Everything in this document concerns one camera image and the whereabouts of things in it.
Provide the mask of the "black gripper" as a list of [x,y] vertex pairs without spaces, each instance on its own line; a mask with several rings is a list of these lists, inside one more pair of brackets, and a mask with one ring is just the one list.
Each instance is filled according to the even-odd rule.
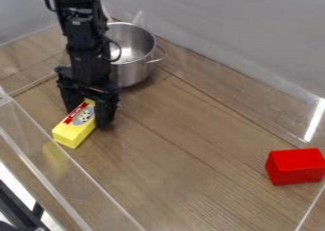
[[120,102],[120,88],[110,77],[110,58],[102,47],[74,49],[65,47],[68,65],[57,65],[57,87],[65,111],[70,112],[85,98],[94,101],[94,123],[105,128]]

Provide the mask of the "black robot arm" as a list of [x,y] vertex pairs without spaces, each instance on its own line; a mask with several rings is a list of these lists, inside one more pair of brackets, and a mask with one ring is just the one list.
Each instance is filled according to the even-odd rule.
[[121,56],[121,47],[106,35],[108,17],[101,0],[44,0],[57,15],[68,66],[57,66],[57,87],[68,113],[84,101],[94,103],[94,123],[105,128],[114,116],[120,87],[110,77],[110,64]]

